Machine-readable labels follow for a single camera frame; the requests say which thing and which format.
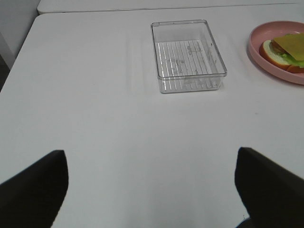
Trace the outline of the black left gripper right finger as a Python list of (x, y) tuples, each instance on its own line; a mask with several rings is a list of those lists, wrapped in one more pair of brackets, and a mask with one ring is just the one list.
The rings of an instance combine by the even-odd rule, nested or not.
[(249, 217), (239, 228), (302, 228), (304, 180), (252, 148), (237, 154), (235, 186)]

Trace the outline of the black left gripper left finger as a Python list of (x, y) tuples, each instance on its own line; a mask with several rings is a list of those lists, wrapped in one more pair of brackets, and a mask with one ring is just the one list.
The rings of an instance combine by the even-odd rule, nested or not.
[(55, 150), (0, 185), (2, 228), (49, 228), (69, 184), (65, 152)]

